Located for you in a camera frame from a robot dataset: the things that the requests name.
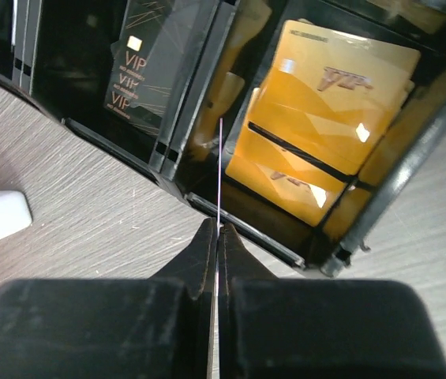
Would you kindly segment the gold VIP credit card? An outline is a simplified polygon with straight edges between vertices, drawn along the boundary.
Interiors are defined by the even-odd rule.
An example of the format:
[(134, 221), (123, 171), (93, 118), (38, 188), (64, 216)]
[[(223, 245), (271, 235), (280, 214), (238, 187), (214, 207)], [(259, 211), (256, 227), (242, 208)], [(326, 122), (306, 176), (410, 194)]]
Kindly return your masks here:
[(220, 235), (220, 227), (221, 227), (221, 187), (222, 187), (222, 155), (223, 155), (223, 118), (219, 118), (219, 146), (218, 146), (218, 171), (217, 171), (217, 203), (216, 203), (216, 236), (217, 236), (217, 243), (216, 243), (216, 273), (215, 273), (215, 295), (216, 295), (216, 318), (215, 318), (215, 342), (216, 345), (214, 347), (214, 354), (213, 354), (213, 363), (214, 363), (214, 370), (212, 373), (215, 373), (216, 375), (213, 378), (219, 378), (218, 374), (218, 368), (219, 368), (219, 252), (218, 252), (218, 242), (219, 242), (219, 235)]

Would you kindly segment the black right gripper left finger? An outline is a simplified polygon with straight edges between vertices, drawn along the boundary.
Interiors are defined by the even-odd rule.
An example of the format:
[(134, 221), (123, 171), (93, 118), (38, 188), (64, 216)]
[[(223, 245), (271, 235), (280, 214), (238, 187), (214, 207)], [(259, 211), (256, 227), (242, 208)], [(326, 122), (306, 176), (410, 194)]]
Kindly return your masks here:
[(0, 286), (0, 378), (208, 378), (215, 221), (147, 279)]

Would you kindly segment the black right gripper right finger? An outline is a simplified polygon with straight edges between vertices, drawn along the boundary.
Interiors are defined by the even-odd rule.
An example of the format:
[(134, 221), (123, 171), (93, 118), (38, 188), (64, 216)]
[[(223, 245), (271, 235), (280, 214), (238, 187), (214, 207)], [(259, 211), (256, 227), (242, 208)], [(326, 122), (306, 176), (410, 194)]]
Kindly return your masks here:
[(424, 302), (392, 280), (284, 279), (224, 225), (219, 270), (223, 378), (446, 378)]

